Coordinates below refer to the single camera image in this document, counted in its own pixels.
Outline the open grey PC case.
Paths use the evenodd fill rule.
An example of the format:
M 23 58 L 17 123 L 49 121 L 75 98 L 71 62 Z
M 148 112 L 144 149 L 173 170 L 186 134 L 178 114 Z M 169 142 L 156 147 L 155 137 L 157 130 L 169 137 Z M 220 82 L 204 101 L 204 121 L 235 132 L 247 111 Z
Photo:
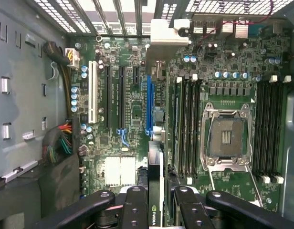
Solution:
M 275 213 L 294 229 L 294 0 L 0 0 L 0 229 L 33 229 L 85 198 L 71 98 L 80 57 L 66 55 L 72 41 L 100 36 L 150 43 L 153 19 L 166 19 L 169 27 L 176 19 L 190 20 L 189 45 L 206 40 L 192 33 L 193 21 L 266 24 L 264 38 L 289 37 L 284 184 Z M 165 177 L 160 229 L 185 229 L 174 224 L 168 188 Z

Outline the green motherboard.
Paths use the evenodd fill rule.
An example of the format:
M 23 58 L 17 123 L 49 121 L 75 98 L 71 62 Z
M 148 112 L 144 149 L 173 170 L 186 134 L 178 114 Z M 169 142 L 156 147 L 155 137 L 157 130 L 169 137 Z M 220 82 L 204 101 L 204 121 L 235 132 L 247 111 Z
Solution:
M 180 48 L 168 64 L 169 84 L 169 124 L 168 124 L 168 153 L 165 160 L 165 177 L 168 166 L 174 166 L 174 116 L 175 116 L 175 80 L 186 81 L 186 112 L 185 112 L 185 141 L 184 141 L 184 177 L 180 169 L 180 140 L 181 140 L 181 107 L 182 84 L 179 90 L 179 163 L 178 181 L 181 185 L 195 187 L 201 194 L 214 189 L 239 196 L 263 206 L 269 211 L 279 209 L 280 192 L 283 184 L 277 182 L 277 161 L 279 145 L 280 122 L 280 82 L 289 89 L 288 48 L 290 39 L 286 35 L 270 37 L 254 37 L 246 40 L 227 40 L 210 38 L 204 41 L 193 41 L 187 47 Z M 72 71 L 72 112 L 74 116 L 73 138 L 74 150 L 80 158 L 80 192 L 86 197 L 100 189 L 108 189 L 118 193 L 119 187 L 105 186 L 105 159 L 109 156 L 136 158 L 137 169 L 147 168 L 148 143 L 150 138 L 145 134 L 146 128 L 146 98 L 147 72 L 146 48 L 148 39 L 78 38 L 72 41 L 71 50 L 66 55 L 73 58 L 79 55 L 79 67 Z M 88 123 L 88 62 L 98 64 L 98 115 L 97 123 Z M 111 128 L 106 129 L 106 92 L 105 66 L 111 67 L 112 75 L 112 116 Z M 119 66 L 125 67 L 126 99 L 125 99 L 125 128 L 118 128 L 118 96 L 119 96 Z M 133 67 L 140 67 L 140 83 L 133 84 Z M 192 81 L 192 171 L 188 173 L 189 162 L 189 81 Z M 200 81 L 200 121 L 207 102 L 216 108 L 239 108 L 248 103 L 252 111 L 252 161 L 249 172 L 209 172 L 203 170 L 198 162 L 198 175 L 195 176 L 196 159 L 196 82 Z M 259 182 L 253 174 L 254 139 L 257 83 L 266 82 L 268 85 L 268 132 L 267 132 L 267 174 L 268 182 L 264 183 L 262 174 L 262 144 L 263 144 L 263 102 L 260 117 L 260 166 Z M 271 82 L 277 82 L 276 87 L 276 123 L 275 123 L 275 172 L 273 182 L 269 175 L 271 169 L 270 117 L 271 117 Z

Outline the blue expansion slot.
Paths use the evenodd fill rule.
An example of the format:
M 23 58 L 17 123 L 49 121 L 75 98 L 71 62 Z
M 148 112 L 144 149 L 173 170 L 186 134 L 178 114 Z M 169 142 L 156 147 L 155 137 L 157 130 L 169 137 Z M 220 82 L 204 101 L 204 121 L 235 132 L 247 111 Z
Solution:
M 151 76 L 147 76 L 147 105 L 146 105 L 146 128 L 145 134 L 149 137 L 153 135 L 153 111 L 154 107 L 154 84 Z

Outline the white expansion slot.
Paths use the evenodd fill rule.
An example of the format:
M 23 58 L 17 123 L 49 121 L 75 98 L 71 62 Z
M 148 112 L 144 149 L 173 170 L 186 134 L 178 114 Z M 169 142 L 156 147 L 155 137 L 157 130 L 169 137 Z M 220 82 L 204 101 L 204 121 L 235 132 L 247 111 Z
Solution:
M 98 64 L 96 61 L 88 62 L 88 123 L 97 123 L 98 115 Z

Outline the silver chipset heatsink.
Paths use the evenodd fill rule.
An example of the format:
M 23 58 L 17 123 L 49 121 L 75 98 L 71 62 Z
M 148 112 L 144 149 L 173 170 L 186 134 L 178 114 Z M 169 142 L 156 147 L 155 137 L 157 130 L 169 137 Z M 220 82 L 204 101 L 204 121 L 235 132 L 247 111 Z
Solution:
M 136 184 L 136 158 L 109 156 L 105 159 L 105 186 L 119 187 Z

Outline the black RAM slot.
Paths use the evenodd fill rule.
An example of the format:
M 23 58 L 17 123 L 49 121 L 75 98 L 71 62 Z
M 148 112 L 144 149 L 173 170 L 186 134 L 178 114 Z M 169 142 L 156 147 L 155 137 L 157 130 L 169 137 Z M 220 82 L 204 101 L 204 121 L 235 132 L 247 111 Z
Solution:
M 275 172 L 275 123 L 276 123 L 276 87 L 277 87 L 277 82 L 271 82 L 271 117 L 270 117 L 270 124 L 271 124 L 271 128 L 270 128 L 270 132 L 269 132 L 269 136 L 270 136 L 270 144 L 269 146 L 271 147 L 271 169 L 269 172 L 270 178 L 271 178 L 271 182 L 273 182 L 273 177 L 274 177 L 274 172 Z
M 257 95 L 256 95 L 256 116 L 255 116 L 255 139 L 254 139 L 254 163 L 253 163 L 253 174 L 259 182 L 259 166 L 260 166 L 260 117 L 261 117 L 261 105 L 263 102 L 263 82 L 257 83 Z
M 182 107 L 181 107 L 181 115 L 182 118 L 180 119 L 181 127 L 181 140 L 180 140 L 180 169 L 181 169 L 181 177 L 184 177 L 184 141 L 185 141 L 185 112 L 186 112 L 186 88 L 187 83 L 186 81 L 182 82 Z
M 195 176 L 198 175 L 198 162 L 199 162 L 199 122 L 200 122 L 200 81 L 196 82 L 196 159 L 195 159 Z
M 192 103 L 193 103 L 193 89 L 192 89 L 192 81 L 189 81 L 189 112 L 188 112 L 188 116 L 189 116 L 189 162 L 188 162 L 188 173 L 189 175 L 191 175 L 191 171 L 192 171 L 192 166 L 191 166 L 191 161 L 192 161 L 192 150 L 191 150 L 191 138 L 192 138 Z
M 279 145 L 278 145 L 278 161 L 277 161 L 277 182 L 278 184 L 284 183 L 284 178 L 282 175 L 282 164 L 284 155 L 284 131 L 285 131 L 285 115 L 286 115 L 286 84 L 280 82 L 280 122 L 279 122 Z
M 262 176 L 264 183 L 269 183 L 268 180 L 268 174 L 267 174 L 267 132 L 268 132 L 268 85 L 266 82 L 263 82 L 263 104 L 262 104 Z

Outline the long black expansion slot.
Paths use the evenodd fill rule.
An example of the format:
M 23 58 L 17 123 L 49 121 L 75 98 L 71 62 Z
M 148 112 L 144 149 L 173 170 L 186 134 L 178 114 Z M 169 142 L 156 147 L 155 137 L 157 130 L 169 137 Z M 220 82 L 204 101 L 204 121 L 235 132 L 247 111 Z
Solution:
M 111 128 L 112 116 L 112 75 L 111 67 L 105 66 L 105 92 L 106 92 L 106 129 Z
M 125 128 L 125 99 L 126 99 L 126 74 L 125 67 L 119 66 L 119 96 L 118 96 L 118 128 Z

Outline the blue serial port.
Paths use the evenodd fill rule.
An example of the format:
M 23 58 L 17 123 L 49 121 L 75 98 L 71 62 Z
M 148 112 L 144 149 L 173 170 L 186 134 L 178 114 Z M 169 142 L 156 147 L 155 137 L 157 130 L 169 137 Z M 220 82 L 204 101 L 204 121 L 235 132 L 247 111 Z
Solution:
M 251 24 L 248 26 L 248 37 L 264 37 L 267 34 L 269 25 L 266 24 Z

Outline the metal rear port block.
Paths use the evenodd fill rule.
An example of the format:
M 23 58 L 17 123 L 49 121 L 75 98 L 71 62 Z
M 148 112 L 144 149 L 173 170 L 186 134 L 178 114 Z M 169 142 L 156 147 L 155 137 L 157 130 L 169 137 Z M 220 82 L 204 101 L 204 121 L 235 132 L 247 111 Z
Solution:
M 234 37 L 236 39 L 248 38 L 248 22 L 233 20 L 193 21 L 193 34 L 202 40 L 215 36 L 217 38 Z

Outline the CPU socket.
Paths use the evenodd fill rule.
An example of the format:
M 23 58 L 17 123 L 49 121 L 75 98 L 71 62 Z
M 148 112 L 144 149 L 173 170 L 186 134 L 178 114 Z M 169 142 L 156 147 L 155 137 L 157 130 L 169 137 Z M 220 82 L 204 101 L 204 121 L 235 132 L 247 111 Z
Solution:
M 200 161 L 206 168 L 206 157 L 231 159 L 247 157 L 252 161 L 252 111 L 248 103 L 239 108 L 216 108 L 207 102 L 200 123 Z

